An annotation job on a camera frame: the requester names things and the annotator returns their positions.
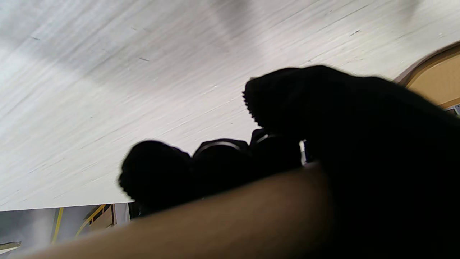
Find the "person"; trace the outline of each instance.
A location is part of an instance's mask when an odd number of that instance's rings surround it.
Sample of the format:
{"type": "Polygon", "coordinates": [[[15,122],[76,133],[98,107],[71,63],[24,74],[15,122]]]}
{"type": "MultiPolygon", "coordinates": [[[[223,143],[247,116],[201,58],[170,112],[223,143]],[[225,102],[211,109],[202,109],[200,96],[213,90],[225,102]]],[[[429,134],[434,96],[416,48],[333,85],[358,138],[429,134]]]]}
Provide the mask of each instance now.
{"type": "Polygon", "coordinates": [[[251,79],[244,98],[318,162],[29,258],[459,257],[457,118],[325,66],[251,79]]]}

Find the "skin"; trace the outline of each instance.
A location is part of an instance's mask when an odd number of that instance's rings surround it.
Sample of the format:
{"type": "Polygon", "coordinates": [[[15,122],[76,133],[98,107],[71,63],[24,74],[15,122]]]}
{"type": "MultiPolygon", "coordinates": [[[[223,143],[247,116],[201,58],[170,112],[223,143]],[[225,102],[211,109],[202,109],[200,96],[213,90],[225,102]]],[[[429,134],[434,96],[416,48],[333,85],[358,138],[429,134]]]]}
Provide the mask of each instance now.
{"type": "Polygon", "coordinates": [[[332,219],[310,164],[23,258],[296,258],[327,240],[332,219]]]}

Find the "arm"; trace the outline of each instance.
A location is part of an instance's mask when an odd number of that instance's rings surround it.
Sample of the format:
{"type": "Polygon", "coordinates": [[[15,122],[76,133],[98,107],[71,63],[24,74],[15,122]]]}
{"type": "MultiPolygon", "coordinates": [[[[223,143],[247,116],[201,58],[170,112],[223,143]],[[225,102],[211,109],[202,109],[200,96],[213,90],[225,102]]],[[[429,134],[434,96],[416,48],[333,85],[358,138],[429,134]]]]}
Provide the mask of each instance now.
{"type": "Polygon", "coordinates": [[[314,164],[26,258],[289,258],[325,239],[329,203],[314,164]]]}

